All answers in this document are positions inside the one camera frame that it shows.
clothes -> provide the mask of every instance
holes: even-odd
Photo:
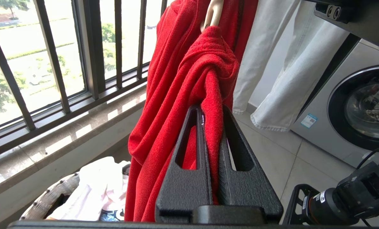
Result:
[[[48,218],[56,220],[120,221],[126,202],[128,176],[113,157],[94,161],[81,168],[79,186],[68,200]]]
[[[205,112],[212,189],[217,191],[222,104],[232,107],[239,68],[236,58],[243,55],[257,1],[225,0],[220,19],[220,27],[225,29],[210,27],[200,35],[208,4],[203,0],[176,0],[157,25],[147,100],[128,143],[132,165],[126,221],[155,220],[155,201],[179,131],[188,108],[197,103]],[[184,158],[185,169],[196,168],[195,145],[193,129]]]
[[[316,17],[315,3],[260,0],[234,90],[233,113],[241,114],[297,6],[293,40],[275,84],[251,115],[261,129],[288,131],[348,32]]]

window frame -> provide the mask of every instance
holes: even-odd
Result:
[[[116,75],[107,80],[104,75],[100,0],[70,0],[75,22],[82,78],[85,84],[85,90],[70,96],[67,96],[65,92],[45,2],[44,0],[33,1],[61,99],[29,112],[0,47],[0,68],[22,113],[21,117],[0,124],[0,154],[147,82],[147,77],[142,77],[143,73],[148,71],[150,64],[150,62],[143,63],[147,0],[141,0],[140,6],[137,67],[125,72],[121,71],[121,0],[114,0]],[[162,0],[161,15],[166,7],[167,0]]]

window sill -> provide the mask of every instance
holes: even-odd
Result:
[[[4,152],[0,155],[0,194],[137,112],[145,100],[146,83]],[[124,131],[128,136],[135,122],[129,121],[123,130],[117,131]],[[89,162],[97,156],[89,155],[89,152],[86,155],[82,161]]]

red cloth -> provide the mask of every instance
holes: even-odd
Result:
[[[254,4],[257,6],[257,1],[245,1],[250,1],[252,8]],[[253,21],[254,13],[239,16],[239,2],[225,0],[220,20],[224,31],[210,27],[200,34],[208,4],[204,0],[176,0],[157,25],[157,43],[148,72],[147,100],[128,143],[132,164],[126,221],[155,220],[155,201],[179,131],[188,108],[197,103],[205,113],[212,190],[216,193],[222,104],[232,106],[239,69],[236,58],[241,59],[246,45],[242,47],[237,43],[250,32],[250,28],[246,32],[239,31],[241,26],[238,25],[244,18],[252,17],[249,20]],[[195,143],[192,131],[184,158],[185,169],[196,167]]]

wooden hanger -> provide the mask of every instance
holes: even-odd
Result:
[[[220,16],[222,14],[224,0],[211,0],[208,6],[207,15],[205,17],[204,25],[201,25],[201,32],[204,32],[209,26],[218,26]]]

